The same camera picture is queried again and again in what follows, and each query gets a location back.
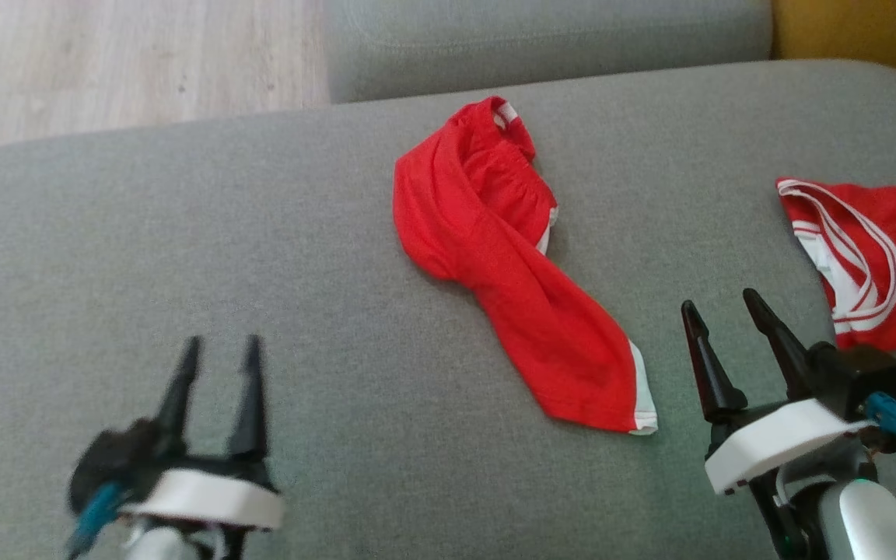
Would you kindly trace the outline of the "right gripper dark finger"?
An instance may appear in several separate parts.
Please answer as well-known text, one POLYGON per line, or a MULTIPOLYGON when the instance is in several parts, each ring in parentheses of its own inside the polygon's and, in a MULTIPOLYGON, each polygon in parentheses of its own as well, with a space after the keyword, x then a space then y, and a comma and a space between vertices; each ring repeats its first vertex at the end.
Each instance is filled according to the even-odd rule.
POLYGON ((728 422, 746 410, 746 394, 731 383, 712 347, 710 330, 691 300, 681 304, 681 316, 703 417, 710 423, 728 422))
POLYGON ((807 382, 810 367, 807 364, 807 349, 800 343, 796 335, 785 323, 775 315, 764 298, 753 288, 742 292, 744 305, 754 326, 767 338, 769 348, 779 366, 783 382, 786 384, 786 396, 790 401, 806 400, 812 397, 812 390, 807 382))

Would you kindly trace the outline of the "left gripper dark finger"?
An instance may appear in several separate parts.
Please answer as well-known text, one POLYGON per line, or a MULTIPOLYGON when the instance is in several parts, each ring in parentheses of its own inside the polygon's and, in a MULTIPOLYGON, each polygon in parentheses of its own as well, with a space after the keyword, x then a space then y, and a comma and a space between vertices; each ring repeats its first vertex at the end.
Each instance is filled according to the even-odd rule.
POLYGON ((264 404, 262 338, 258 334, 248 338, 240 373, 245 385, 228 451, 234 460, 262 461, 269 453, 269 437, 264 404))
POLYGON ((172 373, 154 422, 159 429, 156 444, 158 457, 178 457, 187 453, 184 430, 193 383, 197 379, 202 339, 189 337, 177 368, 172 373))

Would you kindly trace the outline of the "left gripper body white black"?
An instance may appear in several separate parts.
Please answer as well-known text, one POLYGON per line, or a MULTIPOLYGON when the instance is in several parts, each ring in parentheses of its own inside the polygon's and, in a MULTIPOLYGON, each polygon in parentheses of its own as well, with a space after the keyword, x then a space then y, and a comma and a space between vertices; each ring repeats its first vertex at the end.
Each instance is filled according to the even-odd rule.
POLYGON ((185 526, 273 531, 284 502, 271 480, 267 447, 231 449, 224 457, 179 455, 134 460, 122 468, 128 487, 122 511, 185 526))

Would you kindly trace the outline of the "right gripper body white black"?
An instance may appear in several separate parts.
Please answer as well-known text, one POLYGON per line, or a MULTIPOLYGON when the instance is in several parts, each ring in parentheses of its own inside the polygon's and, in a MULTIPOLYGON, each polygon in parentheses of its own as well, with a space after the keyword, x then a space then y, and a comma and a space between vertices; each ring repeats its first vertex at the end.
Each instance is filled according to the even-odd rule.
POLYGON ((782 467, 821 449, 839 437, 871 428, 871 419, 847 422, 817 398, 784 404, 733 435, 705 461, 705 471, 716 494, 726 494, 741 481, 782 467))

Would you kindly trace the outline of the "red jersey with white stripes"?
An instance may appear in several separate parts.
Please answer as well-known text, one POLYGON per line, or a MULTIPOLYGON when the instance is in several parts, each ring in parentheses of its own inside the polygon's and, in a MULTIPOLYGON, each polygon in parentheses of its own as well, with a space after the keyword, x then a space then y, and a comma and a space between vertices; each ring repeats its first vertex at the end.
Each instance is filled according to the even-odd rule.
POLYGON ((775 188, 824 283, 836 346, 896 351, 896 185, 781 178, 775 188))

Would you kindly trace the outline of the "red shorts with white trim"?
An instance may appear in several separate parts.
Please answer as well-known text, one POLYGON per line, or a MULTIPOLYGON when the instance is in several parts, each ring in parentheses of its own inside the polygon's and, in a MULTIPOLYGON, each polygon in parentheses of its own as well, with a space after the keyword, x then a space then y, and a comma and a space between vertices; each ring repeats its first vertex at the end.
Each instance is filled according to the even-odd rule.
POLYGON ((535 156, 508 100, 461 107, 395 163, 401 246, 427 274, 472 293, 548 417, 652 435, 658 414, 639 348, 548 258, 558 202, 535 156))

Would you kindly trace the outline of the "large grey sofa seat cushion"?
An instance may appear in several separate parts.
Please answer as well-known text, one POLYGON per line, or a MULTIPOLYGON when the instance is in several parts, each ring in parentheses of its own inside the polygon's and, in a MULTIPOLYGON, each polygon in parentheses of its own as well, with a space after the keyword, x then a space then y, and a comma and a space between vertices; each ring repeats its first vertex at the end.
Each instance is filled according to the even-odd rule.
POLYGON ((804 343, 824 291, 776 178, 896 184, 896 71, 761 61, 502 89, 558 199, 548 255, 640 348, 651 436, 545 417, 470 293, 418 270, 394 163, 484 91, 0 148, 0 560, 63 560, 72 467, 152 415, 202 334, 188 435, 220 453, 264 339, 283 528, 246 560, 765 560, 712 492, 680 306, 752 404, 785 396, 747 315, 804 343))

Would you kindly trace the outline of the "mustard yellow cushion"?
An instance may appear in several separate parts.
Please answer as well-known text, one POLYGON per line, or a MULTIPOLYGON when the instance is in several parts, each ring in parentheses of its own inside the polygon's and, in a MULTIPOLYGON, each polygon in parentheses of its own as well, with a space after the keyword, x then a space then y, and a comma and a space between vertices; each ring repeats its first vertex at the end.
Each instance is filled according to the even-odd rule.
POLYGON ((775 59, 849 59, 896 68, 896 0, 771 0, 775 59))

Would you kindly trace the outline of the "small grey sofa cushion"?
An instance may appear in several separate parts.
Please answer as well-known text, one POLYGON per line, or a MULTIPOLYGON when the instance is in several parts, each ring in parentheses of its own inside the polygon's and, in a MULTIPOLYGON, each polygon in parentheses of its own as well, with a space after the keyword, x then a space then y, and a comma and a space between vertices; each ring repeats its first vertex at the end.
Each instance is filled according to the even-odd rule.
POLYGON ((771 0, 323 0, 351 103, 768 59, 771 0))

